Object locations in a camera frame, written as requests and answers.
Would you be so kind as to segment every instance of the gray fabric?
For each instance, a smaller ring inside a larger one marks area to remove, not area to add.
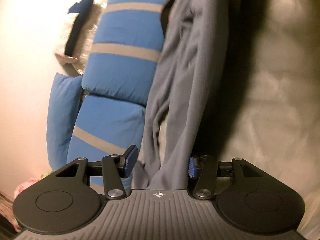
[[[227,41],[227,0],[176,0],[148,97],[144,164],[134,168],[133,187],[187,187],[188,160],[207,100],[220,81]],[[161,165],[158,134],[167,113]]]

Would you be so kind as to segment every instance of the beige bed sheet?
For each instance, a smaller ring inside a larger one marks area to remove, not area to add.
[[[221,161],[240,156],[299,192],[306,212],[298,231],[307,239],[318,240],[320,0],[243,2],[249,4],[241,12],[245,14],[241,19],[246,20],[241,24],[247,25],[242,30],[247,33],[240,35],[237,47],[231,46],[236,52],[228,54],[229,74],[222,81],[226,84],[222,91],[227,92],[217,104],[220,109],[212,113],[220,120],[213,125],[216,135],[210,147],[221,147]],[[223,136],[219,133],[224,131],[220,128],[229,122],[225,113],[232,112],[240,96],[233,93],[237,88],[232,86],[242,87],[241,83],[248,87],[228,139],[221,146]],[[165,127],[166,120],[160,126],[161,159]]]

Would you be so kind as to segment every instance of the screw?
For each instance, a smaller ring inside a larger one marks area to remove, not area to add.
[[[208,197],[208,196],[211,195],[211,191],[207,190],[206,188],[199,189],[199,190],[196,191],[196,195],[198,197]]]
[[[111,190],[108,191],[108,195],[110,197],[120,197],[120,196],[122,196],[122,194],[123,194],[123,191],[118,189],[118,188],[111,189]]]

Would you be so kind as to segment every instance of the striped cushion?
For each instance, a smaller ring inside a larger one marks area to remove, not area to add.
[[[146,105],[163,45],[166,0],[109,0],[95,35],[82,87]]]
[[[141,146],[145,108],[97,95],[87,95],[78,114],[70,141],[67,163],[78,157],[100,161],[110,154],[123,154],[131,145]],[[91,181],[103,185],[102,177]],[[126,189],[131,178],[123,179]]]

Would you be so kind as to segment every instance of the blue pillow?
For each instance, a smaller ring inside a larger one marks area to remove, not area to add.
[[[132,144],[140,149],[144,118],[143,106],[87,95],[76,120],[67,162],[78,157],[101,161],[106,155],[123,154]],[[91,181],[103,186],[102,177],[92,177]],[[126,190],[130,188],[131,178],[122,181]]]
[[[160,13],[167,0],[109,0],[82,87],[145,106],[163,46]]]
[[[47,150],[51,168],[55,171],[67,164],[72,131],[79,112],[82,76],[68,77],[56,73],[48,109]]]

